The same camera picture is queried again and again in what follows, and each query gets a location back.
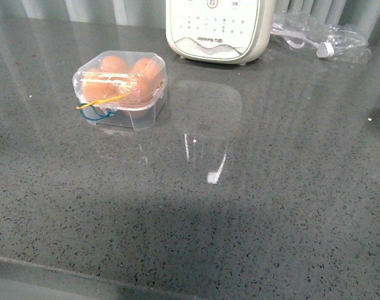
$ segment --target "brand logo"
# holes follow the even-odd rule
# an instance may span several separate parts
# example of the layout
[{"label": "brand logo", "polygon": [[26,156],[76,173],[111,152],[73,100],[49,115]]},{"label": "brand logo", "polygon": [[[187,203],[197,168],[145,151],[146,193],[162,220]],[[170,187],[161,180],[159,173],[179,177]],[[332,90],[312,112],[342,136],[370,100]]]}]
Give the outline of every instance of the brand logo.
[{"label": "brand logo", "polygon": [[211,42],[211,43],[213,43],[213,42],[215,42],[215,43],[222,43],[223,42],[222,39],[213,39],[211,37],[201,37],[201,36],[199,36],[197,38],[197,40],[198,41],[207,41],[207,42]]}]

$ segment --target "yellow rubber band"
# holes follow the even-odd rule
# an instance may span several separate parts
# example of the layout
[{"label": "yellow rubber band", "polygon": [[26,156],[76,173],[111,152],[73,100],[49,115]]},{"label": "yellow rubber band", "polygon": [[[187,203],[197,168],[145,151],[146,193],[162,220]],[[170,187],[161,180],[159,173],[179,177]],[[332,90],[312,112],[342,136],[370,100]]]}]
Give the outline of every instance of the yellow rubber band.
[{"label": "yellow rubber band", "polygon": [[86,103],[86,104],[83,104],[83,105],[80,105],[80,106],[76,106],[76,109],[84,109],[84,108],[88,108],[89,106],[98,105],[98,104],[102,104],[102,103],[107,103],[107,102],[110,102],[110,101],[122,99],[124,97],[125,96],[118,96],[118,97],[113,97],[113,98],[109,98],[109,99],[105,99],[105,100],[95,100],[95,101],[90,102],[90,103]]}]

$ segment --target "rubber band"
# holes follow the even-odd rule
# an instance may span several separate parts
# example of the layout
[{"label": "rubber band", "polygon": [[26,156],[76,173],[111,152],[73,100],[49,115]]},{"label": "rubber band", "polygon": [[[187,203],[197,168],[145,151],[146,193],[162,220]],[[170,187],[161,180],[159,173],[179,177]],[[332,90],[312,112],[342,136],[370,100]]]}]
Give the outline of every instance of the rubber band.
[{"label": "rubber band", "polygon": [[79,112],[81,113],[81,115],[83,116],[83,118],[84,119],[86,119],[86,120],[89,120],[89,121],[100,121],[100,120],[102,120],[102,119],[105,119],[105,118],[108,118],[109,116],[112,116],[113,114],[115,114],[115,111],[109,111],[109,112],[107,112],[106,114],[100,114],[97,110],[96,110],[96,108],[93,106],[93,105],[90,105],[90,107],[92,108],[92,110],[97,114],[97,116],[99,116],[99,118],[97,118],[97,119],[94,119],[94,118],[92,118],[92,117],[87,117],[85,114],[84,114],[84,112],[83,112],[83,110],[81,109],[82,108],[82,106],[84,106],[84,105],[87,105],[88,103],[82,103],[82,104],[80,104],[78,107],[79,107]]},{"label": "rubber band", "polygon": [[95,100],[95,101],[90,102],[90,103],[82,103],[82,104],[76,106],[76,109],[84,109],[84,108],[87,108],[89,106],[98,105],[98,104],[102,104],[102,103],[107,103],[107,102],[110,102],[110,101],[122,99],[125,96],[117,96],[117,97],[113,97],[113,98],[109,98],[109,99],[105,99],[105,100]]}]

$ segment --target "white appliance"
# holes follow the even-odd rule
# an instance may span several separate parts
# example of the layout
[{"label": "white appliance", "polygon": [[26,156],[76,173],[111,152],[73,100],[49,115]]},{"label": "white appliance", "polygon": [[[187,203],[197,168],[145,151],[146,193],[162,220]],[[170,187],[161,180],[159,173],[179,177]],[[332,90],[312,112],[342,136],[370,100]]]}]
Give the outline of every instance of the white appliance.
[{"label": "white appliance", "polygon": [[182,58],[246,64],[266,49],[276,0],[166,0],[166,37]]}]

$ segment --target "glossy surface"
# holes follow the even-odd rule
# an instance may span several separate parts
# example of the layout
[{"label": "glossy surface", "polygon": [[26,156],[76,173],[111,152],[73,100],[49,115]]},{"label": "glossy surface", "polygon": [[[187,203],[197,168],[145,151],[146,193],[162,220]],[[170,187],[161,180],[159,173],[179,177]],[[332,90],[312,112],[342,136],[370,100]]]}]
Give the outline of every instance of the glossy surface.
[{"label": "glossy surface", "polygon": [[[105,50],[165,60],[154,127],[75,110],[72,75]],[[379,298],[373,52],[271,43],[220,66],[179,59],[162,29],[0,18],[0,256],[188,298]]]}]

